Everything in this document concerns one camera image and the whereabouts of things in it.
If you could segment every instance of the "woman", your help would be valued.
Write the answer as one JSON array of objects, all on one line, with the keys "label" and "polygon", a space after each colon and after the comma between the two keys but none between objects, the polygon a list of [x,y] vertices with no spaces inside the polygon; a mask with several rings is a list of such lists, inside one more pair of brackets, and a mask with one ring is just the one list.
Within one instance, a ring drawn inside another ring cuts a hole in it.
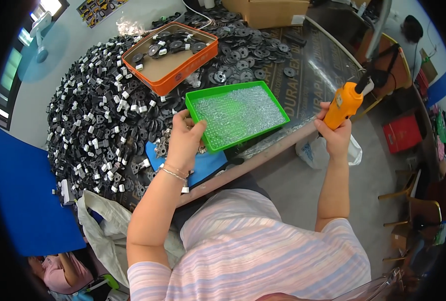
[{"label": "woman", "polygon": [[28,262],[48,289],[59,294],[73,294],[95,279],[71,252],[46,256],[43,263],[36,257],[29,257]]},{"label": "woman", "polygon": [[168,159],[128,228],[131,300],[330,299],[370,281],[368,257],[346,220],[351,122],[330,130],[322,122],[329,105],[315,120],[330,154],[315,231],[284,224],[262,193],[222,190],[184,224],[186,254],[171,270],[163,243],[206,128],[187,110],[175,115]]}]

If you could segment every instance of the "red box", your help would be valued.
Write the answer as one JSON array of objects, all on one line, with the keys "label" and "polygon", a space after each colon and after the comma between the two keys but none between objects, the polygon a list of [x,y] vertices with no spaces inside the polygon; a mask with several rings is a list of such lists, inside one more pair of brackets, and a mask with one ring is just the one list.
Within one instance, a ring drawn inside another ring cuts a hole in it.
[{"label": "red box", "polygon": [[401,117],[383,126],[390,153],[414,147],[422,141],[415,115]]}]

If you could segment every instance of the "person in pink shirt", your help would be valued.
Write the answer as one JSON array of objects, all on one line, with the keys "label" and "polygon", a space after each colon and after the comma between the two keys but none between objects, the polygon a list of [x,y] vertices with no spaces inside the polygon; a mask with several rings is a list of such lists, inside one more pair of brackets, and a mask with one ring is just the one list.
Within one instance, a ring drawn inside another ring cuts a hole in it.
[{"label": "person in pink shirt", "polygon": [[29,257],[28,262],[48,289],[59,294],[73,294],[94,280],[91,272],[71,252],[46,256],[43,263],[36,257]]}]

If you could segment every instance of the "pink shirt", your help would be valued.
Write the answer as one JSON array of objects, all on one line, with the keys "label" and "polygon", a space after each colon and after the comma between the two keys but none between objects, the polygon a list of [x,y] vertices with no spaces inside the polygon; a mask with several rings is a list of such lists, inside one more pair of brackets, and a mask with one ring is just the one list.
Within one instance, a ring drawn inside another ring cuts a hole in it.
[{"label": "pink shirt", "polygon": [[79,291],[93,281],[93,276],[89,270],[72,253],[68,253],[68,256],[79,278],[74,286],[70,286],[66,281],[63,264],[59,256],[47,256],[43,262],[43,268],[45,269],[44,283],[46,286],[54,292],[66,295]]}]

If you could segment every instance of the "hair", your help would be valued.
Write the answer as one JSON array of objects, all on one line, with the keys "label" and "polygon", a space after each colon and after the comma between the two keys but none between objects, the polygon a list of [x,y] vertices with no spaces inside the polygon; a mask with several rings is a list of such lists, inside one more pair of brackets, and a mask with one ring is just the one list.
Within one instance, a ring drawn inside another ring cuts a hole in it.
[{"label": "hair", "polygon": [[408,15],[403,22],[403,35],[412,43],[418,43],[423,37],[423,27],[420,22],[412,15]]}]

